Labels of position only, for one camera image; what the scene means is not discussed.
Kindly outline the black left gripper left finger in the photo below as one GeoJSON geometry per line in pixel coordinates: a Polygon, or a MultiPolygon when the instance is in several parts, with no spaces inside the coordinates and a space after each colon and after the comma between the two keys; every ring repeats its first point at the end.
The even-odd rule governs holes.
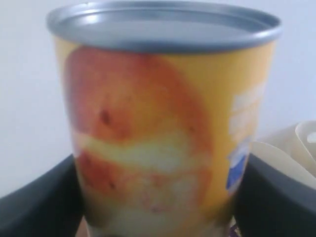
{"type": "Polygon", "coordinates": [[[73,156],[0,199],[2,237],[74,237],[83,216],[73,156]]]}

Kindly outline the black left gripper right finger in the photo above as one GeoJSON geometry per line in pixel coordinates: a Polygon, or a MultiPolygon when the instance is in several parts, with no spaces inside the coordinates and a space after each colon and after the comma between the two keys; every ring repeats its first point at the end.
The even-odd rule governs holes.
{"type": "Polygon", "coordinates": [[[314,237],[316,191],[250,155],[234,216],[243,237],[314,237]]]}

